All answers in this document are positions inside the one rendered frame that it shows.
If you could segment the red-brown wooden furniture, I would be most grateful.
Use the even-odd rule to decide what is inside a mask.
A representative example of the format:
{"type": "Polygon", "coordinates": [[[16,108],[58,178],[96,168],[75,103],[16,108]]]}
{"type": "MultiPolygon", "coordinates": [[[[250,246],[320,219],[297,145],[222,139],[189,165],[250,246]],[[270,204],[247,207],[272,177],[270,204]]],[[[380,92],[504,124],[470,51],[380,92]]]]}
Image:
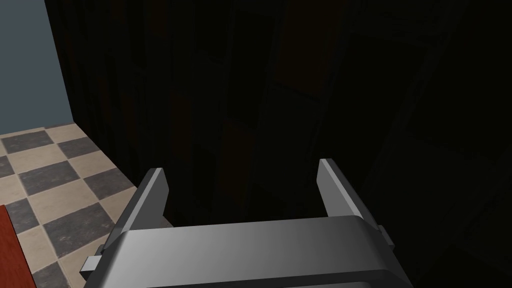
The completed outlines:
{"type": "Polygon", "coordinates": [[[37,288],[5,205],[0,205],[0,288],[37,288]]]}

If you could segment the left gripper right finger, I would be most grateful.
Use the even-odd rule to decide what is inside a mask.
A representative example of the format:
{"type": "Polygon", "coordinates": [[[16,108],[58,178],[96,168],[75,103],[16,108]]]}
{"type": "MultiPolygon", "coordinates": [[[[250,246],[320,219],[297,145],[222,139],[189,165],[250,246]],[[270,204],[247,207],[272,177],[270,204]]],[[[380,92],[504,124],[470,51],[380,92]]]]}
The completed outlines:
{"type": "Polygon", "coordinates": [[[372,214],[333,159],[319,160],[316,184],[329,217],[356,216],[379,229],[372,214]]]}

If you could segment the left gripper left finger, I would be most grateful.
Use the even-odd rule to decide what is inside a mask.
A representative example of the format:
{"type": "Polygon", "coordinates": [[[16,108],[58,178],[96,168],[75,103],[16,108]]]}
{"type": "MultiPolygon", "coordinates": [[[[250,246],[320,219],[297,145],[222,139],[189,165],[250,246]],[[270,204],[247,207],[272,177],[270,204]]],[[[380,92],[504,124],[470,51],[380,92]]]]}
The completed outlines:
{"type": "Polygon", "coordinates": [[[168,194],[169,187],[164,169],[149,169],[114,225],[103,250],[112,245],[123,232],[158,229],[161,226],[168,194]]]}

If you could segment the dark wooden cabinet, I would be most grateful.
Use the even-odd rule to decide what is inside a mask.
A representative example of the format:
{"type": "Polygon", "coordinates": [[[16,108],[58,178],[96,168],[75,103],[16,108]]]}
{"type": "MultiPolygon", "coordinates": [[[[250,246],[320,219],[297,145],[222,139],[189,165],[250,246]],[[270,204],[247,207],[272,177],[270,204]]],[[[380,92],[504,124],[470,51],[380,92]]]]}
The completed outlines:
{"type": "Polygon", "coordinates": [[[414,288],[512,288],[512,0],[43,0],[74,123],[174,226],[325,217],[414,288]]]}

